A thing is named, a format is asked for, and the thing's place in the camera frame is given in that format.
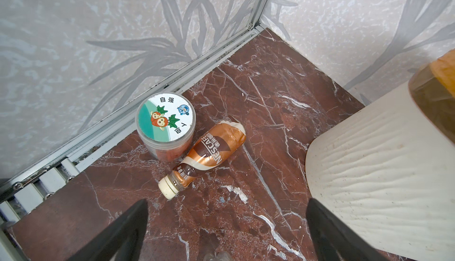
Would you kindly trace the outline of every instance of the patterned wall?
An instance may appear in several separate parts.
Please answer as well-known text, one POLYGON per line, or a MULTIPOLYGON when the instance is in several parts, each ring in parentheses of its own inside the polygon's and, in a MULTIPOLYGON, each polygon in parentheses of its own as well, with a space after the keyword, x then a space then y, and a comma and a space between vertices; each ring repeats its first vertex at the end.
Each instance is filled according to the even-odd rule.
POLYGON ((455 48, 454 0, 269 0, 261 21, 366 105, 455 48))
POLYGON ((247 26, 255 0, 1 0, 0 179, 247 26))

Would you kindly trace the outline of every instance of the bottle label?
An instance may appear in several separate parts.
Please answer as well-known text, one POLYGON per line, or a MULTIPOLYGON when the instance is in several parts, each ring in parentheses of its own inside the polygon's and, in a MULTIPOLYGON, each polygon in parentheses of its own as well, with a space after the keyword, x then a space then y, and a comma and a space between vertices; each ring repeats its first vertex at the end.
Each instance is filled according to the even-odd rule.
POLYGON ((183 187, 188 187, 196 177, 220 165, 245 142, 244 131, 233 125, 240 124, 226 120, 219 122, 196 142, 182 163, 173 169, 183 187))
POLYGON ((141 106, 138 125, 148 138, 170 142, 183 137, 191 128, 194 112, 184 97, 174 93, 151 96, 141 106))

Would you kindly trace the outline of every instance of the green and white lid sticker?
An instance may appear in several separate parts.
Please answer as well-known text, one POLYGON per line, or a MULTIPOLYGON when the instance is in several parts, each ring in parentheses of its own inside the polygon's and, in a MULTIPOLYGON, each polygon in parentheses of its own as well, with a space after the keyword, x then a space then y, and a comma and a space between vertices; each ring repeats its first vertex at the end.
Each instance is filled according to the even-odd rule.
POLYGON ((142 105, 138 114, 141 131, 150 139, 161 142, 183 137, 193 123, 193 110, 180 95, 155 94, 142 105))

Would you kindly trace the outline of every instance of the cartoon character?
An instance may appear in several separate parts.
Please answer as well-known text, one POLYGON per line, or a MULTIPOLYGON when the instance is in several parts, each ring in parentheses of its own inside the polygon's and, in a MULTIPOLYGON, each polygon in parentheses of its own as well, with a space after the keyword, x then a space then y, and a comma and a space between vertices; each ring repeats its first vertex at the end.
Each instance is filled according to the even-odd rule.
POLYGON ((164 127, 166 126, 169 126, 170 128, 177 128, 177 125, 175 125, 175 123, 177 121, 180 121, 180 119, 177 119, 175 115, 171 115, 168 119, 164 116, 164 113, 167 113, 167 111, 164 110, 164 106, 163 107, 157 106, 156 112, 151 112, 150 114, 151 124, 156 127, 159 127, 160 130, 162 131, 164 131, 164 127))
POLYGON ((180 112, 180 115, 187 114, 190 115, 188 112, 190 108, 187 105, 180 105, 177 107, 177 110, 180 112))

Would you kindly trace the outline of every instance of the red marble surface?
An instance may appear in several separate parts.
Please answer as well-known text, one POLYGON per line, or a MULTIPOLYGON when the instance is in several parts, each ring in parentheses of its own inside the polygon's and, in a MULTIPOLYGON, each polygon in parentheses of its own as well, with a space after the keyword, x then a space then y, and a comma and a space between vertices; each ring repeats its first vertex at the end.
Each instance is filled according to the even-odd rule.
POLYGON ((184 96, 196 109, 195 139, 231 115, 246 128, 244 146, 167 201, 157 182, 176 163, 153 160, 132 133, 12 227, 31 260, 65 260, 139 199, 149 205, 141 260, 222 250, 235 260, 316 260, 306 151, 363 105, 269 30, 184 96))

